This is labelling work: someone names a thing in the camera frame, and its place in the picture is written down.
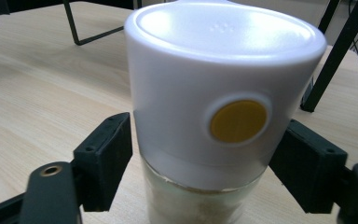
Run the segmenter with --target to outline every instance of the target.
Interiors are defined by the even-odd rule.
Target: black metal frame
[[[328,10],[324,13],[323,19],[319,28],[321,31],[325,32],[331,18],[333,17],[334,11],[337,7],[337,1],[332,0],[327,7]],[[322,98],[325,89],[330,83],[333,75],[336,73],[339,65],[342,62],[345,54],[351,46],[353,39],[358,34],[358,1],[351,12],[351,15],[348,17],[341,33],[339,34],[337,41],[332,48],[330,54],[327,57],[327,60],[322,68],[322,71],[318,78],[316,79],[315,84],[312,86],[311,90],[304,95],[303,101],[301,104],[301,109],[313,112],[315,110],[316,105]]]
[[[63,5],[65,6],[65,11],[66,11],[66,16],[68,18],[69,21],[69,26],[71,27],[71,32],[72,32],[72,37],[74,38],[74,42],[75,44],[77,44],[78,46],[82,46],[85,45],[91,41],[100,39],[104,36],[107,35],[111,35],[114,34],[116,32],[122,31],[124,29],[124,26],[120,26],[118,28],[115,28],[113,30],[101,33],[99,35],[94,35],[85,39],[79,39],[78,34],[77,34],[77,30],[76,30],[76,26],[75,26],[75,20],[74,20],[74,16],[72,15],[72,9],[71,9],[71,5],[69,3],[69,0],[62,0],[63,1]],[[138,4],[138,8],[142,7],[142,0],[137,0],[137,4]]]

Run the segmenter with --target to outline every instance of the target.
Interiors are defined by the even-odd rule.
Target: metal screw hole
[[[86,151],[91,152],[94,151],[95,147],[91,146],[91,147],[86,147]]]
[[[51,175],[56,175],[57,173],[59,173],[62,170],[62,167],[59,165],[53,165],[53,166],[49,166],[45,169],[42,170],[42,172],[40,172],[41,176],[51,176]]]

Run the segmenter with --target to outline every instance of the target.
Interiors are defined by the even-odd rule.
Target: black plastic bracket
[[[104,120],[69,162],[30,175],[25,193],[0,203],[0,224],[81,223],[85,211],[108,211],[132,156],[130,114]]]
[[[330,213],[347,153],[292,119],[269,167],[306,213]]]
[[[337,223],[358,224],[358,164],[345,167],[347,153],[291,120],[269,167],[306,213],[329,214]]]

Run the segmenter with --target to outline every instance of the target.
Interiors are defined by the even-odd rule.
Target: wooden table
[[[80,38],[123,24],[130,10],[72,4]],[[74,44],[63,6],[0,17],[0,202],[25,191],[28,175],[72,151],[105,118],[131,111],[125,37],[119,32]],[[358,162],[358,59],[349,52],[316,111],[295,119]],[[85,223],[148,223],[140,156],[134,155],[110,212],[83,213]],[[335,223],[306,215],[267,169],[245,213],[247,223]]]

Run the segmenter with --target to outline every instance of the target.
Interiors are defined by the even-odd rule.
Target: yellow button
[[[266,108],[256,101],[237,101],[225,105],[214,114],[211,133],[223,142],[243,142],[261,131],[267,121],[267,115]]]

